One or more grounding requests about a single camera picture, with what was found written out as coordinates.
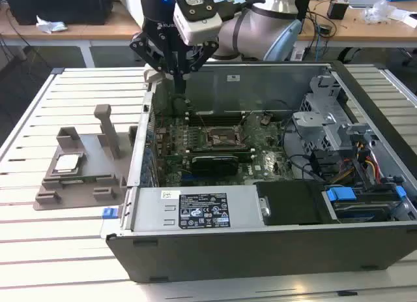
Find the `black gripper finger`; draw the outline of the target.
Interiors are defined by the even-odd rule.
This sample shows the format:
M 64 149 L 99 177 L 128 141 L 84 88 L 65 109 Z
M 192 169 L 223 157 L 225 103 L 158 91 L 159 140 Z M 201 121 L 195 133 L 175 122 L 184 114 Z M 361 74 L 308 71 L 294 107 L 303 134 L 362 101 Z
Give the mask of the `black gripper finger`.
M 184 46 L 180 49 L 180 93 L 185 94 L 186 81 L 190 74 L 197 72 L 218 49 L 218 42 L 206 41 L 196 46 Z
M 142 31 L 136 33 L 132 37 L 130 48 L 156 72 L 162 73 L 166 78 L 172 80 L 175 93 L 180 94 L 178 62 L 166 32 L 150 34 Z

